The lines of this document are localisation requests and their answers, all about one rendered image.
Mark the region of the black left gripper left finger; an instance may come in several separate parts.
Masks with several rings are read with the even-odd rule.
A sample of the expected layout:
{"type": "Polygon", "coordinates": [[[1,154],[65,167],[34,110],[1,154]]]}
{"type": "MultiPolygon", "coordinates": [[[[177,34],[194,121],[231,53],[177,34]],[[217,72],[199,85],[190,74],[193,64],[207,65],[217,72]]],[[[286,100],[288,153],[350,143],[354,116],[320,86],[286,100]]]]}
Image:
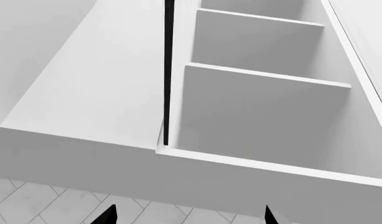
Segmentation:
{"type": "Polygon", "coordinates": [[[100,216],[93,220],[90,224],[116,224],[118,219],[116,205],[113,204],[107,208],[100,216]]]}

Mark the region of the white cabinet body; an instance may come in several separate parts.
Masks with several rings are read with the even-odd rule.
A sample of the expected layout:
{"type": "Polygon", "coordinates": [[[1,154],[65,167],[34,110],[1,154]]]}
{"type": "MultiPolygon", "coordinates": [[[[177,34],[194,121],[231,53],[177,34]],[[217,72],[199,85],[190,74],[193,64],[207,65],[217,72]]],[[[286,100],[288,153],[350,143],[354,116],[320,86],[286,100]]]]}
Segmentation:
{"type": "Polygon", "coordinates": [[[155,149],[0,128],[0,177],[300,224],[382,224],[382,130],[320,0],[176,0],[169,119],[155,149]],[[322,24],[314,80],[351,90],[313,167],[179,149],[197,9],[322,24]]]}

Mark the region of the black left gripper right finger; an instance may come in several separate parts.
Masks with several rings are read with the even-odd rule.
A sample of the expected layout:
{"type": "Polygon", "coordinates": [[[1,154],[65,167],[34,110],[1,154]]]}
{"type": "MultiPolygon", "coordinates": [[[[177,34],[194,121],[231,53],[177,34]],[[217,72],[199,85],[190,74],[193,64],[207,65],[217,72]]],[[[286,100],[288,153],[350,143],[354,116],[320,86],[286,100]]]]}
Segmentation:
{"type": "Polygon", "coordinates": [[[264,213],[264,221],[266,224],[277,224],[277,220],[273,213],[271,212],[268,205],[266,205],[265,213],[264,213]]]}

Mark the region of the closed white cabinet door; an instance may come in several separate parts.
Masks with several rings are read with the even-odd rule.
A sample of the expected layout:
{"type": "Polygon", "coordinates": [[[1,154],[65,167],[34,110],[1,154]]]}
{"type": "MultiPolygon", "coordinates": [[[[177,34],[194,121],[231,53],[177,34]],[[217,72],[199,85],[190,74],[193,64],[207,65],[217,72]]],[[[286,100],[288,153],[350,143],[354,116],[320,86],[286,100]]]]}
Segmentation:
{"type": "Polygon", "coordinates": [[[155,149],[164,0],[0,0],[0,128],[155,149]]]}

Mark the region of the open white cabinet door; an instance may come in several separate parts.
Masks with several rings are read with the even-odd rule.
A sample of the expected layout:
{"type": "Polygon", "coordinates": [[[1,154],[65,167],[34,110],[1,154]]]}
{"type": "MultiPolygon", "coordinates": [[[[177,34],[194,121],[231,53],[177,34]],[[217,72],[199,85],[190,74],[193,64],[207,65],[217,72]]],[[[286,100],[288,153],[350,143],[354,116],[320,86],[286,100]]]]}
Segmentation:
{"type": "Polygon", "coordinates": [[[335,36],[340,42],[341,49],[344,50],[346,58],[357,77],[357,80],[366,96],[370,108],[382,130],[382,98],[381,91],[377,87],[377,82],[372,76],[372,69],[369,68],[369,57],[373,56],[372,51],[366,52],[366,47],[357,44],[355,34],[352,29],[356,26],[346,22],[342,16],[340,4],[336,0],[320,0],[324,11],[329,19],[330,25],[334,29],[335,36]]]}

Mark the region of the white cabinet shelf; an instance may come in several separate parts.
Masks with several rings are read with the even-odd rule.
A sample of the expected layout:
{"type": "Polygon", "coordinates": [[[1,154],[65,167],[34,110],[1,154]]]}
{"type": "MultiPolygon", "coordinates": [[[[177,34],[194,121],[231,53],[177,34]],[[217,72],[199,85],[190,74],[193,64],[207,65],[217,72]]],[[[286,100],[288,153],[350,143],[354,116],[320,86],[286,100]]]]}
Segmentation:
{"type": "Polygon", "coordinates": [[[351,85],[190,63],[179,149],[313,167],[351,85]]]}
{"type": "Polygon", "coordinates": [[[197,9],[193,63],[317,78],[322,24],[197,9]]]}

